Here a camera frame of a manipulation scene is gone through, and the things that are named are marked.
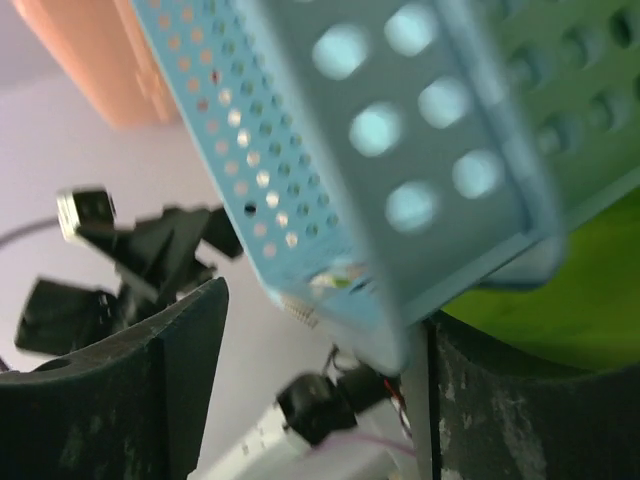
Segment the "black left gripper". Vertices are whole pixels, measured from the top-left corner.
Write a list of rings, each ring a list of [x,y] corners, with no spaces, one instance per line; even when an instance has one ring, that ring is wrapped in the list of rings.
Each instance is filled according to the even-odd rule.
[[[113,262],[120,287],[35,283],[14,344],[65,356],[2,375],[1,475],[184,479],[199,462],[229,304],[196,250],[206,242],[235,259],[241,243],[223,208],[171,207],[77,233]]]

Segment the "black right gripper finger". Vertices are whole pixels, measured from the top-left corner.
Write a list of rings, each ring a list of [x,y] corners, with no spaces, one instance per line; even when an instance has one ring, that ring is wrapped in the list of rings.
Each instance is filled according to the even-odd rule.
[[[567,367],[447,314],[427,351],[436,478],[638,478],[637,364]]]

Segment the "large blue perforated basket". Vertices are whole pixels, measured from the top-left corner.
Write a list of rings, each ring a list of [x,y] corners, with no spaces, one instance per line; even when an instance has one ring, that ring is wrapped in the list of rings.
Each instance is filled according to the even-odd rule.
[[[566,234],[467,1],[138,1],[136,16],[274,302],[401,371],[470,288],[531,288]]]

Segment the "small blue perforated basket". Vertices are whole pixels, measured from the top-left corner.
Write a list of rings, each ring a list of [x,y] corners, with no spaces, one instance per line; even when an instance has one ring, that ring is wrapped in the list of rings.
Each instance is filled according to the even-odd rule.
[[[497,155],[510,193],[482,231],[511,242],[474,282],[535,288],[572,231],[639,185],[639,5],[454,1],[448,13],[474,95],[462,139]]]

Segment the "green plastic tray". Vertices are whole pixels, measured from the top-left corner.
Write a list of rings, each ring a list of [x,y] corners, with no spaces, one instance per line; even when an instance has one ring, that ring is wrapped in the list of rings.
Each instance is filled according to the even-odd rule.
[[[570,236],[566,262],[528,292],[469,291],[444,308],[478,330],[564,365],[605,370],[639,360],[639,192]]]

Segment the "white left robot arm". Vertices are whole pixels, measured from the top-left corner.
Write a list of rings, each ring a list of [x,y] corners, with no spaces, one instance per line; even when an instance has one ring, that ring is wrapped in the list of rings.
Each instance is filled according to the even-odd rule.
[[[205,242],[230,259],[243,248],[223,208],[167,208],[131,228],[118,228],[114,212],[85,207],[78,221],[64,217],[35,221],[1,236],[2,246],[57,227],[69,242],[78,241],[111,260],[121,278],[117,295],[100,291],[102,313],[75,326],[48,310],[45,298],[53,281],[35,283],[18,325],[15,344],[36,353],[62,355],[132,326],[212,279],[216,268],[200,262],[195,251]],[[404,429],[409,427],[406,400],[399,379],[368,366],[338,367],[337,378],[325,371],[301,374],[277,394],[253,432],[242,444],[239,459],[228,454],[217,463],[231,479],[247,474],[248,466],[273,452],[275,445],[295,439],[311,451],[326,445],[340,431],[352,430],[359,415],[388,401]]]

